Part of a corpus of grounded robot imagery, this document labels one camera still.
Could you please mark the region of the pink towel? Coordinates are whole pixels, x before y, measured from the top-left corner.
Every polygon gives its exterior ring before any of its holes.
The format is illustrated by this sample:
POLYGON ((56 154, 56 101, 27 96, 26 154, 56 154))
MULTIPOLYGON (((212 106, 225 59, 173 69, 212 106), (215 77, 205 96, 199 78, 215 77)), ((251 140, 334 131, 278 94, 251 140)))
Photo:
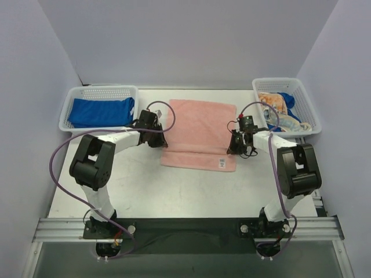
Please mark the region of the pink towel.
POLYGON ((185 169, 234 172, 236 158, 227 154, 231 134, 227 123, 237 115, 232 104, 197 100, 169 101, 161 165, 185 169))

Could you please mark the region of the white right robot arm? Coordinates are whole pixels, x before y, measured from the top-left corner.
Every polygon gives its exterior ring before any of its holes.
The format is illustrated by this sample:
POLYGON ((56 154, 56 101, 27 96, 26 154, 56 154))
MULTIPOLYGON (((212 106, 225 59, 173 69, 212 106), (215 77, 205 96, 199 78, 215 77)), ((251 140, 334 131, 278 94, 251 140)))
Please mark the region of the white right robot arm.
POLYGON ((268 224, 291 218, 291 211, 298 202, 322 185, 314 147, 288 141, 265 128, 258 128, 251 116, 239 115, 237 123, 239 129, 230 131, 228 155, 247 159, 256 156, 259 150, 270 155, 278 199, 262 208, 261 218, 268 224))

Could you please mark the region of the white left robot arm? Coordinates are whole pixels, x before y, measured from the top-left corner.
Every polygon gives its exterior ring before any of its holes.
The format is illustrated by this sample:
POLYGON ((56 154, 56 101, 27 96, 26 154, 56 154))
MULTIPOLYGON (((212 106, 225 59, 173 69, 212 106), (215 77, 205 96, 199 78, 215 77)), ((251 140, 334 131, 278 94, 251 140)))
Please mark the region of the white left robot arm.
POLYGON ((100 136, 82 136, 69 173, 81 186, 87 202, 94 207, 90 215, 93 228, 115 228, 110 221, 116 220, 117 213, 107 189, 115 154, 145 143, 151 148, 168 146, 159 121, 161 115, 160 110, 143 110, 128 127, 100 136))

